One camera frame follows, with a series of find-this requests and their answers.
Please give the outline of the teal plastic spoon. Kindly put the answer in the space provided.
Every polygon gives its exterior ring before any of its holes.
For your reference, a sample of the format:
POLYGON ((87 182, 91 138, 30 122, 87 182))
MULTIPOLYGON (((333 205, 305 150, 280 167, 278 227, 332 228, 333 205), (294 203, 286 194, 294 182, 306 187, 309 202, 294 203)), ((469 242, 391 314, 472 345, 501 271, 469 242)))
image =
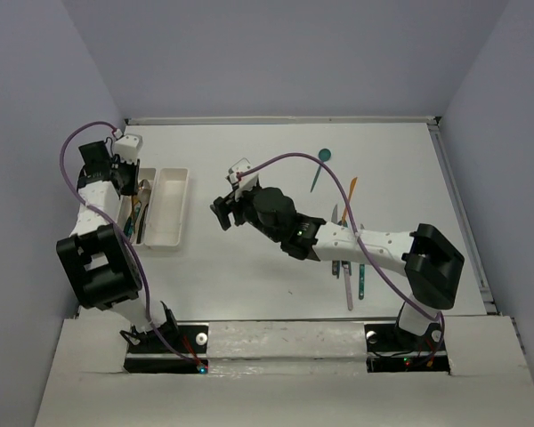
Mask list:
POLYGON ((311 182, 311 187, 310 187, 310 192, 313 192, 314 189, 315 189, 315 186, 318 182, 318 179, 320 177, 320 173, 322 171, 322 165, 324 163, 326 163, 330 158, 332 157, 332 153, 330 151, 330 149, 328 148, 323 148, 319 151, 318 153, 318 160, 319 160, 319 165, 318 165, 318 168, 317 168, 317 171, 316 173, 314 174, 314 177, 312 179, 312 182, 311 182))

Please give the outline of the copper metal spoon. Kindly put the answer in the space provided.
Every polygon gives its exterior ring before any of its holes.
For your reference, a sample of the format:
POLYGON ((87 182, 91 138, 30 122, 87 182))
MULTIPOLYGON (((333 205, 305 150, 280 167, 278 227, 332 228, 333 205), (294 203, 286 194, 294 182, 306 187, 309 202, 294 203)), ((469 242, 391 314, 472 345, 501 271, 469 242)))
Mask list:
POLYGON ((131 220, 131 223, 135 223, 136 219, 137 219, 137 216, 138 216, 138 213, 142 209, 142 201, 139 198, 138 194, 131 196, 130 200, 131 200, 131 211, 130 211, 130 214, 129 214, 129 218, 131 220))

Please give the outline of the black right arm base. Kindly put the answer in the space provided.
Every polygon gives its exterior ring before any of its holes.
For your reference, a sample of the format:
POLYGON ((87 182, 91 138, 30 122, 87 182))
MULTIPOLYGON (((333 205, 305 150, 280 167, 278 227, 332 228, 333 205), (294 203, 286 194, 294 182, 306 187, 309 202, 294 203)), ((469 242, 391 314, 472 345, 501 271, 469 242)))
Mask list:
POLYGON ((371 374, 450 373, 446 344, 440 342, 439 324, 431 324, 422 336, 408 333, 396 323, 366 324, 364 332, 366 364, 371 374))

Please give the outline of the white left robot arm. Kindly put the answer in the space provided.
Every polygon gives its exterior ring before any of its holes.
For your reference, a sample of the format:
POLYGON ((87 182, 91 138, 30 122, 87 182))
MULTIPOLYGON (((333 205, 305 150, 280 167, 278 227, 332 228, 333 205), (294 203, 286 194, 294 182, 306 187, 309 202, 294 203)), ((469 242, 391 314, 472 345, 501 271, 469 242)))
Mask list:
POLYGON ((118 217, 124 202, 137 201, 140 162, 111 154, 104 141, 79 147, 83 166, 69 189, 80 204, 77 222, 56 253, 79 304, 85 309, 111 311, 132 326, 124 337, 132 345, 151 343, 173 349, 180 330, 165 303, 154 303, 146 274, 133 250, 130 227, 118 217))

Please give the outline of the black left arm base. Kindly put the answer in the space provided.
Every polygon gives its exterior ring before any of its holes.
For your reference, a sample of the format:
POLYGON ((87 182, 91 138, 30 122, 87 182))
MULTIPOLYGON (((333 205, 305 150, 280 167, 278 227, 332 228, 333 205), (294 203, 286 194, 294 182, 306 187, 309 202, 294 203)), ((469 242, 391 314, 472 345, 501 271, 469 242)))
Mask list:
POLYGON ((164 342, 153 331, 135 326, 121 330, 126 342, 124 370, 129 374, 205 375, 208 373, 207 323, 179 323, 163 304, 166 321, 158 327, 164 342))

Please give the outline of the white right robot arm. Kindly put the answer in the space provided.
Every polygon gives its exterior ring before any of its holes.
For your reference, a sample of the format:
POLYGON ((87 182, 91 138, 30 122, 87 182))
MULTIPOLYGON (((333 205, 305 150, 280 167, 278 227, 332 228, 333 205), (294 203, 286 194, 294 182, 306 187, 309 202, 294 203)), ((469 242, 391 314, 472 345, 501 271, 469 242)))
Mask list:
POLYGON ((403 349, 420 343, 455 304, 465 258, 431 224, 408 232, 354 230, 298 213, 280 189, 260 186, 218 197, 210 209, 223 230, 249 224, 297 260, 355 262, 403 276, 410 294, 392 326, 393 341, 403 349))

